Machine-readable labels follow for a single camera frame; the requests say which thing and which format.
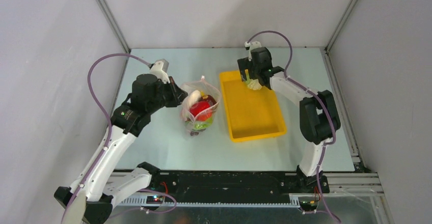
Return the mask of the white radish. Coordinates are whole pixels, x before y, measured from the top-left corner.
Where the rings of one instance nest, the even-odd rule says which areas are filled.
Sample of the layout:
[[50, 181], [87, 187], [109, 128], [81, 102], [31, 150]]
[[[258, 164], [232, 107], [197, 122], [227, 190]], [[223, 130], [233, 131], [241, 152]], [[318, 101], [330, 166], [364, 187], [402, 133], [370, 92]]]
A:
[[192, 91], [182, 103], [181, 117], [184, 121], [188, 120], [190, 108], [197, 103], [201, 98], [201, 92], [199, 90]]

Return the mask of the yellow plastic tray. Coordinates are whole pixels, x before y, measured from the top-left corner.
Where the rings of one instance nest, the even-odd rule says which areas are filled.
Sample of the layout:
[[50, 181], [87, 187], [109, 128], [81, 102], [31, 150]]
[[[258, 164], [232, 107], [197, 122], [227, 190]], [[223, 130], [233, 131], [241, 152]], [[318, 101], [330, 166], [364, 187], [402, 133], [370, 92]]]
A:
[[251, 90], [238, 70], [219, 74], [230, 139], [235, 143], [283, 136], [285, 120], [274, 91]]

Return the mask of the clear pink-dotted zip bag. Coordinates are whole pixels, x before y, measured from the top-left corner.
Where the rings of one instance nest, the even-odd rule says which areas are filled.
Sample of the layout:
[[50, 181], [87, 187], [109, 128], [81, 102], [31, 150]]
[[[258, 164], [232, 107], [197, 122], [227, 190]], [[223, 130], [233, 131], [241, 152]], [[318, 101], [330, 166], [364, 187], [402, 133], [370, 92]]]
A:
[[222, 93], [204, 75], [180, 88], [187, 93], [181, 104], [180, 117], [188, 135], [197, 136], [213, 124]]

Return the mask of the red bell pepper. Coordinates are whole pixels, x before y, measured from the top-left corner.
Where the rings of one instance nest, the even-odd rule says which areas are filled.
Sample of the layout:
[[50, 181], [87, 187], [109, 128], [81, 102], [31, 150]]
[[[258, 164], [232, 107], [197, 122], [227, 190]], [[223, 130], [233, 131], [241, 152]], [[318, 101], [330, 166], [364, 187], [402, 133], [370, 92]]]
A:
[[195, 103], [189, 111], [195, 121], [205, 121], [212, 117], [212, 110], [207, 102], [199, 101]]

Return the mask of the green leafy vegetable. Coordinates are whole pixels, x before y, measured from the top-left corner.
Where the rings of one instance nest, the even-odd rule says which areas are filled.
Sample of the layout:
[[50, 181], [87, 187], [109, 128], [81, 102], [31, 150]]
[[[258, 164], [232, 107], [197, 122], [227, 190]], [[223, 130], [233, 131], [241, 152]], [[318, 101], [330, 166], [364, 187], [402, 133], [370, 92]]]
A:
[[191, 131], [202, 131], [207, 129], [208, 127], [210, 127], [213, 124], [213, 118], [209, 118], [205, 121], [191, 121], [191, 120], [187, 120], [185, 121], [185, 126], [188, 130]]

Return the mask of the green cabbage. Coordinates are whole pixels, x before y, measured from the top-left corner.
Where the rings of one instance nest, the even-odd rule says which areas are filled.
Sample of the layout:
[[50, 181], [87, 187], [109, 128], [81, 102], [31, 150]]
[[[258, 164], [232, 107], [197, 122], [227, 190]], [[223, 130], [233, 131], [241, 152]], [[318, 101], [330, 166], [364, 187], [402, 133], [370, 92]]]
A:
[[259, 83], [258, 79], [250, 79], [249, 77], [247, 77], [245, 84], [246, 84], [248, 89], [253, 90], [253, 91], [257, 91], [257, 90], [262, 89], [262, 85]]

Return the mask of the dark red apple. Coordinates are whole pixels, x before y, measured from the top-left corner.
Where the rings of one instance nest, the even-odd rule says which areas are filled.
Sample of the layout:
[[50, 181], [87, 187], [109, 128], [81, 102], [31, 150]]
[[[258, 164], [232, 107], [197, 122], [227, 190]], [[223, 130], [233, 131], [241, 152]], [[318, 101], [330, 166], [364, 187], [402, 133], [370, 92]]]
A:
[[204, 95], [201, 97], [201, 101], [207, 102], [210, 107], [217, 104], [217, 101], [211, 95]]

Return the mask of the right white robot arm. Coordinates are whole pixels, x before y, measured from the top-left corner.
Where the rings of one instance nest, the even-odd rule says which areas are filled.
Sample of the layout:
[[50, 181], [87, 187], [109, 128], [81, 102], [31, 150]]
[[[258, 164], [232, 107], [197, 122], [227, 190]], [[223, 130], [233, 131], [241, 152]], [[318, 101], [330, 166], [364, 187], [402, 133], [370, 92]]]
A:
[[259, 42], [246, 43], [248, 56], [237, 61], [242, 81], [283, 95], [299, 108], [300, 131], [308, 142], [297, 167], [297, 188], [310, 192], [317, 185], [326, 146], [336, 142], [341, 127], [335, 99], [329, 90], [315, 91], [272, 64], [272, 55]]

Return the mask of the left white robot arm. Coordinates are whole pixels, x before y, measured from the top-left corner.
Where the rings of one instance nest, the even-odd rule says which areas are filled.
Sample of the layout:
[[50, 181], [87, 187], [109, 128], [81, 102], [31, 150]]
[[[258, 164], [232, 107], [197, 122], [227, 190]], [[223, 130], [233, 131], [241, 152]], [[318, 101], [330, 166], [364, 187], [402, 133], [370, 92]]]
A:
[[160, 188], [159, 168], [139, 164], [122, 179], [108, 184], [115, 166], [159, 109], [178, 107], [187, 97], [172, 77], [162, 80], [141, 74], [132, 91], [115, 109], [96, 152], [80, 176], [69, 186], [59, 187], [55, 199], [64, 206], [62, 223], [105, 223], [113, 209], [133, 193]]

